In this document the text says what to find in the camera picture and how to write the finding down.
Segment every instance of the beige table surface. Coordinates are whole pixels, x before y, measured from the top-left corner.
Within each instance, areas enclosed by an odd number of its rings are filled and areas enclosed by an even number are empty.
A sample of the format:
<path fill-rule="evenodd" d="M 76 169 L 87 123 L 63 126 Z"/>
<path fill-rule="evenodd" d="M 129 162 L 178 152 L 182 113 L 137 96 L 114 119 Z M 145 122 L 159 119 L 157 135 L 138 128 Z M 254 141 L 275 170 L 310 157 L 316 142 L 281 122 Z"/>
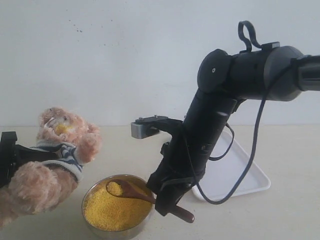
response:
<path fill-rule="evenodd" d="M 248 152 L 252 126 L 234 126 L 235 139 Z M 32 146 L 38 128 L 6 127 L 18 143 Z M 167 133 L 137 140 L 130 127 L 102 127 L 103 148 L 84 170 L 84 180 L 55 211 L 16 220 L 0 240 L 96 240 L 81 214 L 86 191 L 100 179 L 133 174 L 148 179 L 161 160 Z M 271 180 L 270 189 L 230 198 L 222 205 L 188 192 L 180 205 L 195 214 L 193 224 L 154 214 L 136 240 L 320 240 L 320 125 L 261 126 L 255 162 Z"/>

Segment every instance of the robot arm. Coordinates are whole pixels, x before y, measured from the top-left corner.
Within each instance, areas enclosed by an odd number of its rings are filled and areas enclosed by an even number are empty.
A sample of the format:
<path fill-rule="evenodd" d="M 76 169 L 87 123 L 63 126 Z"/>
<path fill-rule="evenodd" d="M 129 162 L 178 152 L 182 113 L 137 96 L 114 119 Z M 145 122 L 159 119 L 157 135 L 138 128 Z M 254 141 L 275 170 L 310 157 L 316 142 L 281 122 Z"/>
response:
<path fill-rule="evenodd" d="M 250 40 L 244 36 L 244 26 Z M 229 55 L 216 49 L 202 61 L 198 89 L 184 121 L 154 116 L 131 123 L 131 135 L 137 139 L 160 131 L 172 135 L 171 141 L 162 146 L 163 159 L 147 182 L 147 187 L 156 194 L 155 209 L 162 216 L 195 185 L 207 202 L 225 202 L 253 162 L 265 101 L 288 102 L 303 91 L 320 91 L 320 56 L 303 55 L 295 47 L 280 46 L 279 42 L 260 45 L 249 21 L 239 22 L 238 35 L 246 50 Z M 252 51 L 252 45 L 260 50 Z M 228 119 L 246 100 L 261 100 L 248 166 L 224 199 L 211 201 L 202 192 L 199 180 L 205 174 L 207 161 L 212 160 L 210 155 Z"/>

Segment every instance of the metal bowl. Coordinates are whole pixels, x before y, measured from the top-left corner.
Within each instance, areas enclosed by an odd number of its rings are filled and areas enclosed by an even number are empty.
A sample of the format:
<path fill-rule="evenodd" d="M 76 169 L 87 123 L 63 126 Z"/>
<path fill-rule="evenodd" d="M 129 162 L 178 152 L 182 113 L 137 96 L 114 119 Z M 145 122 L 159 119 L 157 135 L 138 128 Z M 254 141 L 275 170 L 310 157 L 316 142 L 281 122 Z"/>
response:
<path fill-rule="evenodd" d="M 136 186 L 138 186 L 139 188 L 144 190 L 148 194 L 148 196 L 150 196 L 150 197 L 154 196 L 152 191 L 150 191 L 146 187 L 146 181 L 144 181 L 140 177 L 137 177 L 134 175 L 128 175 L 128 174 L 109 176 L 109 177 L 106 177 L 106 178 L 100 180 L 99 182 L 97 182 L 85 194 L 85 196 L 82 200 L 82 205 L 81 205 L 82 216 L 83 216 L 88 228 L 98 237 L 100 237 L 102 239 L 110 239 L 110 240 L 129 240 L 129 239 L 136 237 L 145 228 L 147 222 L 150 220 L 152 214 L 155 211 L 153 205 L 151 206 L 148 215 L 145 217 L 145 219 L 142 222 L 140 222 L 138 225 L 136 225 L 132 228 L 129 228 L 127 230 L 122 230 L 122 231 L 104 231 L 99 228 L 96 228 L 95 226 L 91 225 L 88 222 L 88 220 L 86 219 L 86 216 L 85 216 L 85 208 L 86 208 L 87 200 L 91 197 L 92 194 L 94 194 L 97 190 L 101 189 L 101 187 L 104 188 L 106 186 L 106 184 L 108 182 L 112 181 L 113 179 L 121 179 L 121 180 L 130 181 L 131 183 L 135 184 Z"/>

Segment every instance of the white tray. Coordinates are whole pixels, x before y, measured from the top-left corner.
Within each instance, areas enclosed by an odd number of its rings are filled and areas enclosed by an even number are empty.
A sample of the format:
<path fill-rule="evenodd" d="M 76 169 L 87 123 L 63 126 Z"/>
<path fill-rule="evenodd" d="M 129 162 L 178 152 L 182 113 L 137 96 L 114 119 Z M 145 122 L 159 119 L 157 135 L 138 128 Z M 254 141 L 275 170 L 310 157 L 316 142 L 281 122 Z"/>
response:
<path fill-rule="evenodd" d="M 229 147 L 231 140 L 232 135 L 223 131 L 211 156 L 219 157 L 223 155 Z M 249 157 L 250 155 L 234 139 L 232 147 L 224 158 L 218 161 L 208 160 L 204 177 L 199 182 L 204 194 L 213 201 L 224 198 L 244 171 Z M 245 178 L 231 197 L 264 191 L 269 189 L 270 186 L 270 179 L 253 162 Z M 205 201 L 196 185 L 192 188 L 192 192 L 197 198 Z"/>

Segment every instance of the striped shirt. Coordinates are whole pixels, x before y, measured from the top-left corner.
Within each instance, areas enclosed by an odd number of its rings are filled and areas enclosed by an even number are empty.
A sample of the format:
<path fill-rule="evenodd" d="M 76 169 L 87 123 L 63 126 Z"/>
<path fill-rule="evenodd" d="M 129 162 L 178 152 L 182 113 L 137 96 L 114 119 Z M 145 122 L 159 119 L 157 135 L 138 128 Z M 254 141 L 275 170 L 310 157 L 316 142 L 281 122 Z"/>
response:
<path fill-rule="evenodd" d="M 45 166 L 59 166 L 69 171 L 75 177 L 77 182 L 83 179 L 82 169 L 83 165 L 79 164 L 75 155 L 76 146 L 68 142 L 52 143 L 49 141 L 41 140 L 36 146 L 30 147 L 30 149 L 57 153 L 59 159 L 46 160 L 41 162 Z"/>

